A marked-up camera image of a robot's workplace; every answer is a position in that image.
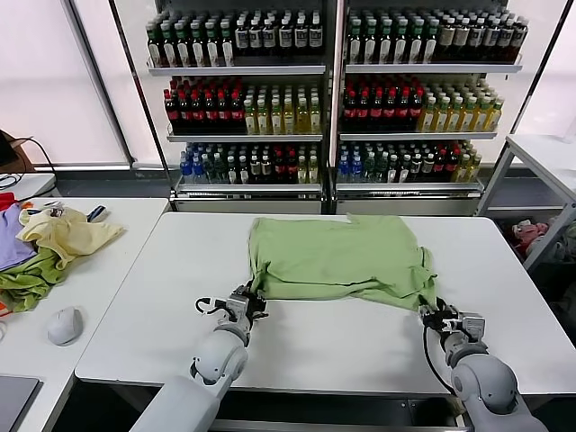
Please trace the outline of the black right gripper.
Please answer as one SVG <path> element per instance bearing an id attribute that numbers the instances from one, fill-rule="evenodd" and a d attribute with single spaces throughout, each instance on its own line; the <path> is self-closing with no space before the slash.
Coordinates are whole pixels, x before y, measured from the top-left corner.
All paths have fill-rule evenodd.
<path id="1" fill-rule="evenodd" d="M 420 305 L 418 315 L 423 325 L 427 325 L 438 334 L 452 334 L 461 330 L 459 310 L 440 297 L 436 298 L 435 308 L 427 304 Z"/>

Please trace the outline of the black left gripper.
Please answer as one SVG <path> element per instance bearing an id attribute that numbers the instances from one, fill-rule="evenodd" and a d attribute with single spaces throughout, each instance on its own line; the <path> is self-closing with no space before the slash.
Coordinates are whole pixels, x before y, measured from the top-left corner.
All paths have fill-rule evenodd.
<path id="1" fill-rule="evenodd" d="M 266 299 L 254 293 L 252 283 L 245 283 L 226 300 L 226 312 L 232 322 L 254 322 L 266 317 Z"/>

